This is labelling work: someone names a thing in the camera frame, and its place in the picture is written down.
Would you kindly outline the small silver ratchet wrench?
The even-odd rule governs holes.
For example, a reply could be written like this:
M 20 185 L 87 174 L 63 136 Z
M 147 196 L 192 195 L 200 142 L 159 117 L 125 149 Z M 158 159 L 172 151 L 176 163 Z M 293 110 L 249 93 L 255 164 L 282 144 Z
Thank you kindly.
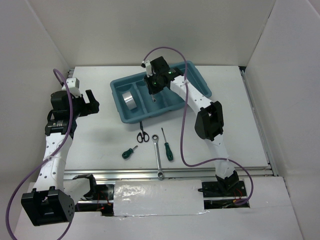
M 153 103 L 155 103 L 157 101 L 153 94 L 151 94 L 151 98 L 152 98 Z

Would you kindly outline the white tape roll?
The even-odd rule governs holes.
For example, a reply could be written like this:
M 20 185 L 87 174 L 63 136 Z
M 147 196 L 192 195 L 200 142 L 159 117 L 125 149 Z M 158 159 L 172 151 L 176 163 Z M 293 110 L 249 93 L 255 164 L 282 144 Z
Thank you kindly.
M 123 93 L 122 98 L 130 111 L 137 108 L 137 104 L 136 104 L 134 97 L 130 91 Z

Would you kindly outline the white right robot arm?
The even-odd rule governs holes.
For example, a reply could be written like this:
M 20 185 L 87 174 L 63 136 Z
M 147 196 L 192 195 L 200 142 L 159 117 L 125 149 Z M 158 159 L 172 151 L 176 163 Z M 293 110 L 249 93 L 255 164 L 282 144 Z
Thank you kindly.
M 145 69 L 144 82 L 150 95 L 155 95 L 165 88 L 176 93 L 196 114 L 194 130 L 204 140 L 209 150 L 217 154 L 214 162 L 217 189 L 223 196 L 229 196 L 239 182 L 239 176 L 224 144 L 224 117 L 222 104 L 205 97 L 187 78 L 187 71 L 171 68 L 161 56 L 152 61 L 143 60 Z

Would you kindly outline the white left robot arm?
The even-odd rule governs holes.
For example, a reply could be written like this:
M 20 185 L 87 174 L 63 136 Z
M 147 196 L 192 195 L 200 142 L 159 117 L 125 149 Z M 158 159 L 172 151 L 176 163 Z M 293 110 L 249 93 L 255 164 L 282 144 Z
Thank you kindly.
M 52 110 L 45 126 L 46 150 L 31 192 L 24 193 L 21 204 L 34 226 L 72 222 L 76 204 L 85 197 L 97 197 L 99 187 L 92 174 L 81 174 L 64 181 L 67 156 L 77 128 L 76 120 L 99 112 L 99 102 L 91 90 L 82 94 L 65 90 L 51 94 Z

